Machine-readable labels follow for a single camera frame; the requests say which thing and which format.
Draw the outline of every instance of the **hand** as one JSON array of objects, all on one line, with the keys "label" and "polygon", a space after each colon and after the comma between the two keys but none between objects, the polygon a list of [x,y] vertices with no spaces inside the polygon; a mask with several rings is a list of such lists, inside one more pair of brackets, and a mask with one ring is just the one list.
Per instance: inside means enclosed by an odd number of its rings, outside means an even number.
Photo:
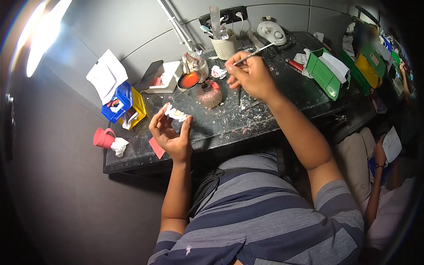
[{"label": "hand", "polygon": [[379,166],[383,166],[386,163],[386,153],[383,149],[383,139],[385,136],[386,134],[382,135],[378,143],[374,146],[375,163]]},{"label": "hand", "polygon": [[268,103],[270,99],[274,98],[275,95],[279,95],[280,92],[262,58],[252,56],[242,63],[242,68],[233,65],[247,55],[249,55],[248,52],[240,51],[225,63],[228,73],[231,74],[227,84],[230,85],[230,89],[235,89],[242,85],[249,95]]},{"label": "hand", "polygon": [[190,131],[193,116],[188,116],[183,122],[180,135],[172,129],[172,118],[165,116],[168,103],[156,113],[150,121],[149,130],[158,145],[172,158],[174,163],[187,162],[193,151],[190,144]]},{"label": "hand", "polygon": [[400,69],[400,72],[402,73],[402,75],[405,76],[406,74],[405,74],[405,63],[404,62],[402,62],[399,65],[399,69]]}]

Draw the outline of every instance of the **dirty table surface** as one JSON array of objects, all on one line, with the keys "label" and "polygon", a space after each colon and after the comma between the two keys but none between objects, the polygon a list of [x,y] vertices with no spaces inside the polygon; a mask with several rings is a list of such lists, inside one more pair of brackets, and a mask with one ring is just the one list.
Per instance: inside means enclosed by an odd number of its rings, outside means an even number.
[{"label": "dirty table surface", "polygon": [[[322,48],[322,44],[308,32],[291,32],[288,38],[296,41],[296,44],[286,51],[279,52],[276,57],[265,59],[269,67],[274,68],[272,76],[282,93],[293,102],[303,114],[313,119],[322,115],[337,112],[346,108],[358,98],[359,92],[352,82],[350,88],[339,95],[337,101],[331,100],[320,88],[314,79],[302,76],[286,65],[286,58],[294,58],[296,53],[304,53],[304,48],[317,50]],[[248,41],[238,43],[239,50],[254,47]],[[207,51],[202,55],[206,59],[209,69],[213,65],[224,68],[225,61],[220,59],[209,59],[216,56],[214,50]],[[275,130],[279,130],[278,124],[265,104],[258,104],[250,109],[240,112],[243,106],[247,106],[255,101],[243,89],[240,93],[240,105],[237,102],[237,94],[230,90],[226,84],[227,78],[216,79],[223,94],[223,104],[212,109],[206,109],[200,105],[196,97],[196,90],[188,89],[181,92],[176,88],[173,93],[147,94],[142,92],[147,116],[140,121],[133,129],[125,130],[119,123],[111,124],[109,127],[114,130],[117,137],[126,139],[129,144],[123,157],[115,156],[112,150],[105,150],[103,171],[104,173],[115,173],[143,168],[147,165],[156,164],[170,157],[165,153],[161,160],[157,158],[153,149],[149,145],[152,137],[148,129],[151,117],[158,110],[170,102],[174,107],[184,113],[193,116],[193,126],[191,132],[191,142],[194,153],[217,148],[224,145],[233,144],[245,139],[257,137]],[[181,129],[181,123],[173,122],[173,128],[177,132]]]}]

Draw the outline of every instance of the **toothbrush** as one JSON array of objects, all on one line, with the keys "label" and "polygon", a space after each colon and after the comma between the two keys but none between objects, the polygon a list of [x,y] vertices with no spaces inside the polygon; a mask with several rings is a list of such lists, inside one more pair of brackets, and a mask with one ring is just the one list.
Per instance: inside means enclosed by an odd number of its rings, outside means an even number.
[{"label": "toothbrush", "polygon": [[204,32],[208,32],[208,31],[210,32],[211,31],[210,28],[208,28],[207,26],[203,26],[203,25],[200,26],[200,29],[203,30]]},{"label": "toothbrush", "polygon": [[203,30],[206,34],[213,36],[213,33],[210,31],[210,29],[207,26],[201,25],[200,29]]}]

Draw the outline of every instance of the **power cord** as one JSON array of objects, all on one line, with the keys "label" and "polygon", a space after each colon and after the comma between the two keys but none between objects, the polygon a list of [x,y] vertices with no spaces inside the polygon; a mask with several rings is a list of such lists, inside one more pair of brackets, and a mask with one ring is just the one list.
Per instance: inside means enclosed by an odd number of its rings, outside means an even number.
[{"label": "power cord", "polygon": [[241,40],[241,33],[243,32],[243,26],[244,26],[243,14],[241,12],[237,12],[236,17],[241,18],[241,29],[240,29],[240,40]]}]

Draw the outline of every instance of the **blue plastic bin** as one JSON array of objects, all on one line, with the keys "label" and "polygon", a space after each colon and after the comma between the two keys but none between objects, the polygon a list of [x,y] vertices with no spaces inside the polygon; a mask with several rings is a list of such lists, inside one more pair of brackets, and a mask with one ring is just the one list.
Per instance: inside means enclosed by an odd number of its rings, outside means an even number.
[{"label": "blue plastic bin", "polygon": [[124,113],[129,110],[132,106],[132,91],[131,85],[125,81],[116,88],[115,96],[124,103],[124,106],[117,112],[114,113],[106,105],[102,106],[102,114],[110,120],[111,123],[115,123],[121,118]]}]

